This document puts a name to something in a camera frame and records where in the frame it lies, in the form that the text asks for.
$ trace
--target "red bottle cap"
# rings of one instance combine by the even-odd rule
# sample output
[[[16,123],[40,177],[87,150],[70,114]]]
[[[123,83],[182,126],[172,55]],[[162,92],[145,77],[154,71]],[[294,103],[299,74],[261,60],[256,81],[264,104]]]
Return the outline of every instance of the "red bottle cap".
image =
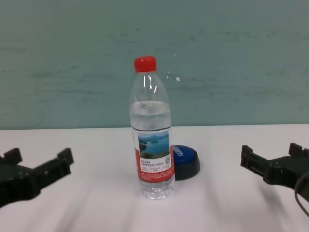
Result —
[[[154,56],[137,57],[134,67],[137,73],[156,71],[156,59]]]

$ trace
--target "black cable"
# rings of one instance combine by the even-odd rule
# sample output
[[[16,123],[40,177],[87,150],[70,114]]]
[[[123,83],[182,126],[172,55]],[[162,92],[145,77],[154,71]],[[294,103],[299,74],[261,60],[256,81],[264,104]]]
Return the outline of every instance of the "black cable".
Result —
[[[303,184],[304,180],[309,176],[309,172],[306,172],[305,174],[303,174],[298,181],[295,184],[295,188],[294,188],[294,196],[295,199],[297,201],[297,204],[299,205],[299,207],[304,211],[304,213],[309,217],[309,212],[304,208],[304,206],[302,205],[302,203],[300,202],[299,198],[298,198],[298,191],[301,187],[301,185]]]

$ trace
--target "bottle base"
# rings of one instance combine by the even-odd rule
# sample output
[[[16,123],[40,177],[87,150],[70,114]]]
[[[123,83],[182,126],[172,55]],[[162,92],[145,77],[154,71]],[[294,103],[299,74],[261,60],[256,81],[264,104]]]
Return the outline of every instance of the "bottle base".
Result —
[[[174,190],[175,175],[171,179],[160,183],[149,183],[139,180],[143,196],[156,200],[168,197]]]

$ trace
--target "qr code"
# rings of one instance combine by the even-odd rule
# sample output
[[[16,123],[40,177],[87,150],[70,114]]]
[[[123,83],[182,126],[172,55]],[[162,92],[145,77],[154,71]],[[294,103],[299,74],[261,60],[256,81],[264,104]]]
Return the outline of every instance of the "qr code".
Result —
[[[167,156],[166,158],[165,158],[165,164],[169,164],[170,163],[170,156]]]

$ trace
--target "plastic water bottle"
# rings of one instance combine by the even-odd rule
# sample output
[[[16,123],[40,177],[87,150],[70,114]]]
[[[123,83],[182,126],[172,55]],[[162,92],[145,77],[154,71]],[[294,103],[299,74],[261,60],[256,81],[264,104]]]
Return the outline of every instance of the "plastic water bottle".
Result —
[[[134,61],[130,120],[140,189],[150,199],[165,198],[175,182],[169,98],[153,56]]]

